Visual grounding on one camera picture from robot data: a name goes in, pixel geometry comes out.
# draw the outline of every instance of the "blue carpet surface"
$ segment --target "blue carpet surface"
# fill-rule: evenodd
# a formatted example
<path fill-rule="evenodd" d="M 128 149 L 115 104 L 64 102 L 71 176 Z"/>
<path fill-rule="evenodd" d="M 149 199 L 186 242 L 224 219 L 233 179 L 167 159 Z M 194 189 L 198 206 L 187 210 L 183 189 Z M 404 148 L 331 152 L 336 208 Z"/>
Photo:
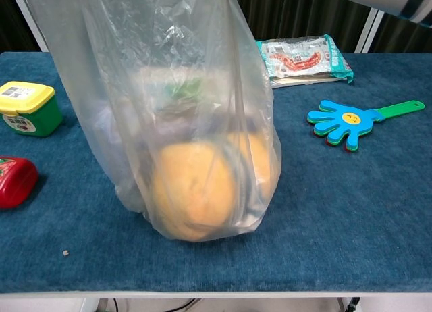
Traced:
<path fill-rule="evenodd" d="M 40 173 L 21 207 L 0 211 L 0 292 L 432 291 L 432 54 L 345 56 L 353 85 L 275 90 L 282 174 L 258 230 L 192 244 L 123 208 L 49 54 L 1 54 L 0 84 L 54 87 L 65 120 L 48 138 L 0 122 L 0 155 L 26 157 Z M 323 99 L 427 107 L 375 124 L 347 153 L 306 122 Z"/>

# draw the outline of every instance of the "red container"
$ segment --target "red container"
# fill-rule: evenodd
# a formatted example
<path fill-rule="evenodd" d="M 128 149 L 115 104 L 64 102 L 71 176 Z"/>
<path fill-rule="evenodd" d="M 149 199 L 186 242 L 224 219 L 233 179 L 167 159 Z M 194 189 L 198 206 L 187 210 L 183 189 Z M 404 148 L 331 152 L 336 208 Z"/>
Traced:
<path fill-rule="evenodd" d="M 38 171 L 31 161 L 0 156 L 0 209 L 24 202 L 37 180 Z"/>

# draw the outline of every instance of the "label sticker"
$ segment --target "label sticker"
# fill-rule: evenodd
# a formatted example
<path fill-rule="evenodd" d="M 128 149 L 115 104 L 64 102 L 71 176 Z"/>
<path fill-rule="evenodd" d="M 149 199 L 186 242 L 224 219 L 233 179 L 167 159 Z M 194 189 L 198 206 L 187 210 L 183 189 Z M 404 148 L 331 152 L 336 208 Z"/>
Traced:
<path fill-rule="evenodd" d="M 0 177 L 6 175 L 7 171 L 16 163 L 15 160 L 0 159 Z"/>
<path fill-rule="evenodd" d="M 22 116 L 7 116 L 3 115 L 3 119 L 6 124 L 11 128 L 18 130 L 20 132 L 32 133 L 36 132 L 36 127 L 34 127 L 33 123 Z"/>
<path fill-rule="evenodd" d="M 36 89 L 34 88 L 13 86 L 3 91 L 0 96 L 14 99 L 26 99 L 35 91 Z"/>

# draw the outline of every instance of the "green container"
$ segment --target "green container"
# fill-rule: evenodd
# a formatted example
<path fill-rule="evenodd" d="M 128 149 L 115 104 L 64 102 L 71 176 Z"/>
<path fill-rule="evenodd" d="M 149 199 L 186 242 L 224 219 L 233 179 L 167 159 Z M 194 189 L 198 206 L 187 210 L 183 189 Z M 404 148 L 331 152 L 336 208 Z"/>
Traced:
<path fill-rule="evenodd" d="M 0 87 L 0 113 L 18 134 L 46 137 L 63 117 L 55 91 L 43 84 L 11 81 Z"/>

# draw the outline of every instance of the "plastic food package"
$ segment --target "plastic food package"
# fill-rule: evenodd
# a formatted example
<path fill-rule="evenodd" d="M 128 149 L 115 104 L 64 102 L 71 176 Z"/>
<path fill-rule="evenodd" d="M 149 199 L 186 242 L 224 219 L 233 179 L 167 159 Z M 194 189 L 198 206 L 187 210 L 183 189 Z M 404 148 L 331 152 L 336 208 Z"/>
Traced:
<path fill-rule="evenodd" d="M 289 85 L 287 78 L 323 81 L 346 79 L 354 73 L 329 35 L 257 41 L 273 88 Z"/>
<path fill-rule="evenodd" d="M 237 1 L 28 1 L 122 203 L 168 238 L 255 230 L 281 151 Z"/>

